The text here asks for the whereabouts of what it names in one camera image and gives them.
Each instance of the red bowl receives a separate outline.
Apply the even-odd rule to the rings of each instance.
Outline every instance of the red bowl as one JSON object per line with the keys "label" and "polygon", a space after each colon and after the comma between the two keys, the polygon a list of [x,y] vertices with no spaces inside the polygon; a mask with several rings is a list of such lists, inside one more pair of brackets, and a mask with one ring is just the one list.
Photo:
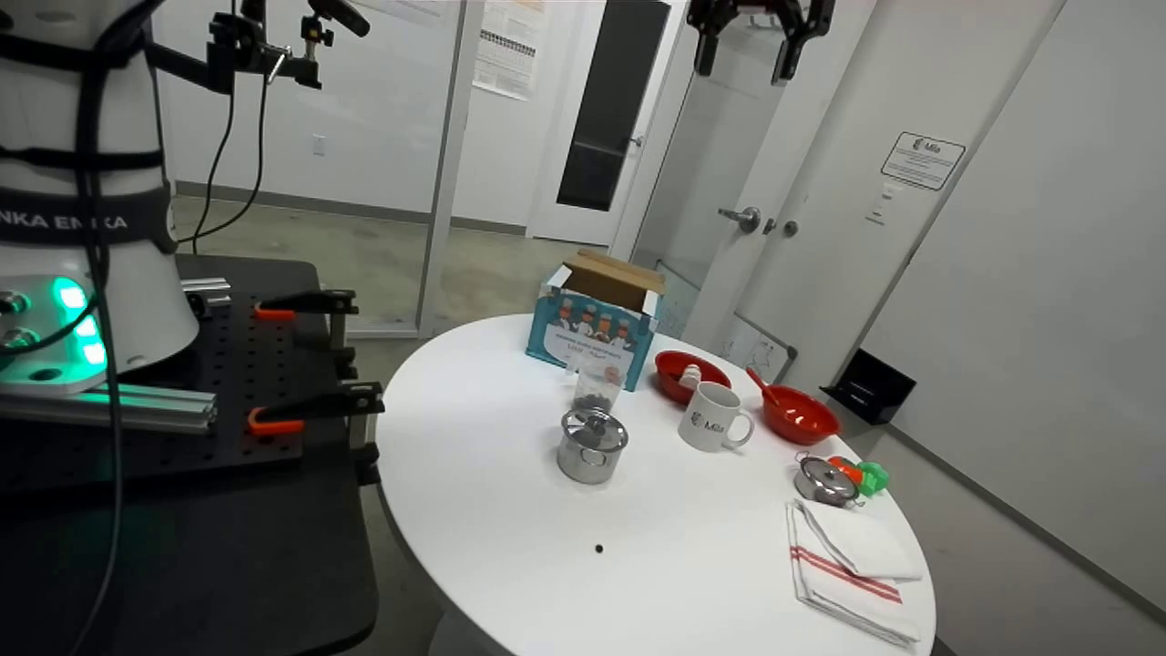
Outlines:
{"label": "red bowl", "polygon": [[730,376],[724,376],[717,364],[701,360],[697,352],[660,348],[660,352],[657,352],[657,388],[660,388],[663,398],[672,398],[675,405],[687,405],[687,401],[692,401],[692,388],[681,386],[681,376],[685,376],[687,364],[701,367],[701,382],[720,382],[720,386],[730,386]]}
{"label": "red bowl", "polygon": [[796,446],[815,446],[830,435],[838,435],[838,414],[799,392],[796,386],[763,386],[764,392],[764,426]]}

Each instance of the door handle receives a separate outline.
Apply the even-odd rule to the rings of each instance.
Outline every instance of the door handle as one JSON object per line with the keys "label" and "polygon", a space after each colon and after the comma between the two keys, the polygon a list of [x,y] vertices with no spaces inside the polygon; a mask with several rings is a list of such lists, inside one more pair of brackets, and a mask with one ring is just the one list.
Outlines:
{"label": "door handle", "polygon": [[720,220],[736,223],[741,234],[758,234],[763,213],[755,207],[734,211],[734,207],[717,207]]}

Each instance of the cardboard box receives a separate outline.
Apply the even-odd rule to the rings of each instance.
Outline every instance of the cardboard box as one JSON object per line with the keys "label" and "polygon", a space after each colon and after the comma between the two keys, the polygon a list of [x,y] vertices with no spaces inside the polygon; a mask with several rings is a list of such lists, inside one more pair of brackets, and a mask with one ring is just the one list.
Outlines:
{"label": "cardboard box", "polygon": [[530,357],[641,382],[657,340],[660,275],[653,271],[578,251],[542,285]]}

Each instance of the white round table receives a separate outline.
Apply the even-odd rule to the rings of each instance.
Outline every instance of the white round table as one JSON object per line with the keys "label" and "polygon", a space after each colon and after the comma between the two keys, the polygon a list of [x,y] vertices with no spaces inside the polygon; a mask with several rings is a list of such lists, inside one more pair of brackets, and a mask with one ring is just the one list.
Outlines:
{"label": "white round table", "polygon": [[[758,424],[741,454],[697,453],[646,380],[615,401],[630,431],[615,476],[576,486],[554,463],[573,376],[524,357],[524,336],[530,312],[437,336],[400,364],[374,426],[387,505],[469,623],[520,656],[904,653],[796,596],[787,499],[805,447]],[[763,401],[720,357],[666,336],[657,348],[717,360],[742,405]],[[811,453],[853,454],[838,438]],[[924,656],[935,600],[919,539],[892,497],[859,515],[883,517],[921,569],[904,600]]]}

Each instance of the wall sign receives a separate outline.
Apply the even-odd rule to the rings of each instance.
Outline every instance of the wall sign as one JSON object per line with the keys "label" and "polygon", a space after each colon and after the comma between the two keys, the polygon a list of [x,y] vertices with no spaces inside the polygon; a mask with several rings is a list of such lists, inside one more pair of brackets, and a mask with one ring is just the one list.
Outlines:
{"label": "wall sign", "polygon": [[884,178],[899,178],[921,188],[943,188],[964,147],[904,132],[883,161]]}

